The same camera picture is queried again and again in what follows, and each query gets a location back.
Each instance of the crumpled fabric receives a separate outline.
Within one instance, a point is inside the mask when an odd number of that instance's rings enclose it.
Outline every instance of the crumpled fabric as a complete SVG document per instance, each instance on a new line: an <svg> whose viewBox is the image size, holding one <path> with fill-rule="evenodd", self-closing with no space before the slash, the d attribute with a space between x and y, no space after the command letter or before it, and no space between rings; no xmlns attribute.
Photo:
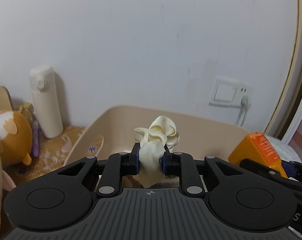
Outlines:
<svg viewBox="0 0 302 240"><path fill-rule="evenodd" d="M139 181L144 188L160 182L165 178L162 174L160 160L165 152L164 145L166 144L170 152L177 143L180 137L175 123L168 117L160 115L148 128L134 129L134 138L140 143L139 174L133 176Z"/></svg>

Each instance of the floral cushion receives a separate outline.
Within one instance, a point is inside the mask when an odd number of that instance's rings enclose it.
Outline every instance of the floral cushion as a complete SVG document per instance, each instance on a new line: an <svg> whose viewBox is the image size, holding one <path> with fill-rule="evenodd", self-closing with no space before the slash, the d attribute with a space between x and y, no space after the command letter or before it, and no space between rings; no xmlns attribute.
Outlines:
<svg viewBox="0 0 302 240"><path fill-rule="evenodd" d="M16 185L21 184L39 176L61 168L71 148L80 137L85 127L68 126L63 133L56 138L47 139L41 133L39 137L40 154L38 158L32 158L30 166L18 163L6 168ZM87 150L88 155L95 155L102 144L102 136Z"/></svg>

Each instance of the power cord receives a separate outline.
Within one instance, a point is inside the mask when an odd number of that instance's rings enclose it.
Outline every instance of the power cord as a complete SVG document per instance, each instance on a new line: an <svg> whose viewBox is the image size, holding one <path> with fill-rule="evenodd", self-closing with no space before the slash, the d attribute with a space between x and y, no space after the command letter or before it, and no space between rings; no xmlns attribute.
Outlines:
<svg viewBox="0 0 302 240"><path fill-rule="evenodd" d="M243 98L241 99L241 107L244 109L244 115L241 122L241 126L243 126L245 118L247 117L247 113L251 107L251 101L248 96L243 96Z"/></svg>

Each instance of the purple object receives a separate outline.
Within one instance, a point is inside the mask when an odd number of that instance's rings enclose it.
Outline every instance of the purple object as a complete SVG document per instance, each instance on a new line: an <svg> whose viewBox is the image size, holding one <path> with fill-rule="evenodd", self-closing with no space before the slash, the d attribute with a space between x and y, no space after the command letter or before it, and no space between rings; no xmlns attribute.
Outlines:
<svg viewBox="0 0 302 240"><path fill-rule="evenodd" d="M35 158L39 157L39 123L33 121L32 123L32 155Z"/></svg>

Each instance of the light switch panel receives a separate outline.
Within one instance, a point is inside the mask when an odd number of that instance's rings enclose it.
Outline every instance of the light switch panel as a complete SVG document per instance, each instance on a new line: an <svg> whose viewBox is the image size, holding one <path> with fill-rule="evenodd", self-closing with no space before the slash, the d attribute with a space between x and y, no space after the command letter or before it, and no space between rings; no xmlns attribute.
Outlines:
<svg viewBox="0 0 302 240"><path fill-rule="evenodd" d="M214 97L216 102L231 103L234 98L236 87L229 84L220 83Z"/></svg>
<svg viewBox="0 0 302 240"><path fill-rule="evenodd" d="M238 80L218 77L209 104L213 106L230 106L235 97L238 84Z"/></svg>

